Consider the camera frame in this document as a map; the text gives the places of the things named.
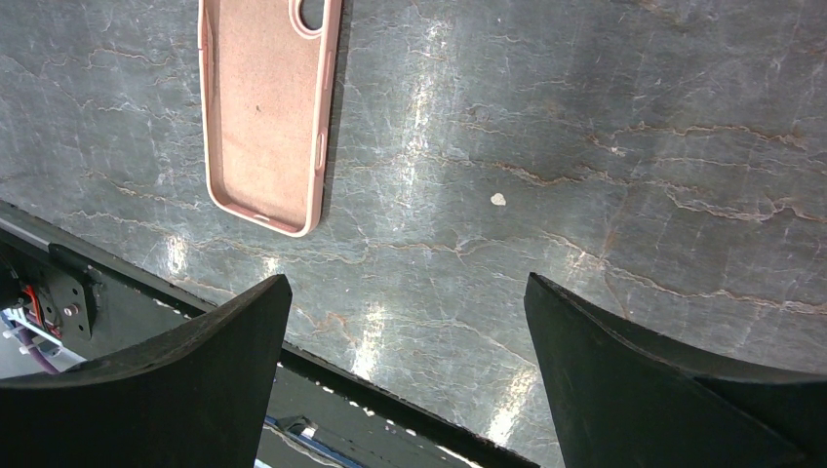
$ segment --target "red wire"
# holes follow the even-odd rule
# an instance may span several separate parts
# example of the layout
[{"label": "red wire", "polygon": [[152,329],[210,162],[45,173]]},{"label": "red wire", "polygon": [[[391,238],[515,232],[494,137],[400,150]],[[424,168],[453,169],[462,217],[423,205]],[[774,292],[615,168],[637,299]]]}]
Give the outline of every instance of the red wire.
[{"label": "red wire", "polygon": [[40,310],[40,303],[37,301],[37,296],[34,294],[34,288],[32,288],[31,285],[26,286],[23,292],[31,298],[31,303],[34,307],[34,320],[37,321],[37,325],[43,328],[43,311]]}]

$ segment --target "pink phone case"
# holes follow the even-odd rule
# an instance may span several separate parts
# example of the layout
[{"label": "pink phone case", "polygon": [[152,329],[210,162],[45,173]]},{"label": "pink phone case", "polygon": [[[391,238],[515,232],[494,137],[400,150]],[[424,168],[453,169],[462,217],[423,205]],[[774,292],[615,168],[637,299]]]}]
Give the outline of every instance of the pink phone case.
[{"label": "pink phone case", "polygon": [[341,0],[200,0],[207,185],[222,209],[292,237],[319,223]]}]

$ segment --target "gray marble surface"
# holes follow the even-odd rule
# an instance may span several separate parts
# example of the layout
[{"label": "gray marble surface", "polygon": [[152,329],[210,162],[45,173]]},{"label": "gray marble surface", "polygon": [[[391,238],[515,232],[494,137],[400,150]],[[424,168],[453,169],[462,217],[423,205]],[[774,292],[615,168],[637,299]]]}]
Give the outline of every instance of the gray marble surface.
[{"label": "gray marble surface", "polygon": [[196,0],[0,3],[0,198],[215,302],[287,273],[291,343],[544,466],[530,271],[827,371],[827,4],[346,3],[306,238],[208,197]]}]

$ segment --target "blue cable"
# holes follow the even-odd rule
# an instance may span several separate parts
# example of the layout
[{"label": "blue cable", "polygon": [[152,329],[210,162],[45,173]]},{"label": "blue cable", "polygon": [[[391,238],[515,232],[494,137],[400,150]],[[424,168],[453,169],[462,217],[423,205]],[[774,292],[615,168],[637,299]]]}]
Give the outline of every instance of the blue cable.
[{"label": "blue cable", "polygon": [[273,416],[266,415],[264,417],[264,422],[266,424],[272,426],[274,429],[278,430],[282,434],[286,434],[288,437],[290,437],[291,439],[295,440],[296,442],[302,444],[303,446],[305,446],[309,449],[313,449],[313,450],[325,455],[327,458],[330,458],[332,460],[335,460],[335,461],[339,462],[345,468],[363,468],[362,465],[360,465],[359,463],[356,463],[355,461],[353,461],[349,458],[345,458],[344,456],[342,456],[338,452],[335,452],[335,451],[331,450],[330,448],[326,447],[324,444],[316,442],[316,441],[314,441],[313,439],[310,439],[307,436],[301,436],[301,435],[297,436],[295,434],[291,434],[289,432],[282,431],[282,429],[279,427],[279,421],[277,421],[276,418],[273,417]]}]

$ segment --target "white paint chip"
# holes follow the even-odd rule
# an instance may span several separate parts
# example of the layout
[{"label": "white paint chip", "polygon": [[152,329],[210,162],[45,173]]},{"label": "white paint chip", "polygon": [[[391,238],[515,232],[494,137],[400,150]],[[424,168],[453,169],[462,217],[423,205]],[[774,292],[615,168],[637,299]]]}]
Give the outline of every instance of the white paint chip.
[{"label": "white paint chip", "polygon": [[504,207],[505,206],[505,197],[502,196],[502,194],[499,193],[499,192],[494,193],[493,196],[492,196],[492,203],[497,205],[498,207]]}]

